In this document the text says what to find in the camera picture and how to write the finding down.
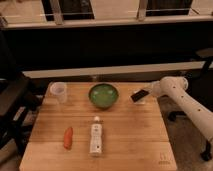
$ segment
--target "black wall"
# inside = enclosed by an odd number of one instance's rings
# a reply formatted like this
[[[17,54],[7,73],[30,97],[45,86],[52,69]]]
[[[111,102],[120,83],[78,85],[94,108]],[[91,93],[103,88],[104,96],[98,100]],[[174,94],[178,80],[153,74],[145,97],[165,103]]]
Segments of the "black wall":
[[[183,62],[213,47],[213,22],[3,33],[23,70]]]

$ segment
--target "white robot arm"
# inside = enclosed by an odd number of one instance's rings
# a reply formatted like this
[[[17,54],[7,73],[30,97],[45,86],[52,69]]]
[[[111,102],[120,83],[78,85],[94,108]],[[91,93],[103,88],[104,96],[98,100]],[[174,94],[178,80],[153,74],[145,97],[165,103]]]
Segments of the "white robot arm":
[[[168,95],[191,119],[204,137],[213,145],[213,113],[189,96],[185,90],[188,81],[184,77],[164,77],[145,88],[151,95]]]

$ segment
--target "floor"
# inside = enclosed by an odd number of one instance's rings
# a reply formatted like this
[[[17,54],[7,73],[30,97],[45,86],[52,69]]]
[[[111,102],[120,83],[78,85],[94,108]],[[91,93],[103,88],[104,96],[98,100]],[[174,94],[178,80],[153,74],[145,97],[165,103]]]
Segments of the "floor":
[[[212,171],[213,160],[204,162],[199,154],[205,147],[205,139],[187,117],[178,117],[176,122],[167,119],[170,111],[179,110],[168,97],[159,99],[159,105],[168,131],[178,171]],[[35,114],[30,114],[27,122],[34,122]],[[11,141],[0,150],[0,171],[18,171],[21,157]]]

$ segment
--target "clear cup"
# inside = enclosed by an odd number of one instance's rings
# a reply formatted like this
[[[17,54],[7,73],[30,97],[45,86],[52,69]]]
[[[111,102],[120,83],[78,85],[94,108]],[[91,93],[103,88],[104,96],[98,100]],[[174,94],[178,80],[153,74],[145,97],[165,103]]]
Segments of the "clear cup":
[[[67,101],[67,84],[64,82],[55,82],[50,86],[50,93],[53,94],[59,103]]]

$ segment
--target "bottle cap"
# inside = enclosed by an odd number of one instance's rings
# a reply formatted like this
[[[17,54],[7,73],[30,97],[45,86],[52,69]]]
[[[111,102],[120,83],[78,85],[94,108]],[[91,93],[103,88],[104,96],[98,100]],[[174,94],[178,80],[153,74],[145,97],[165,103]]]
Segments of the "bottle cap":
[[[94,117],[94,121],[100,122],[100,117],[99,117],[99,116],[95,116],[95,117]]]

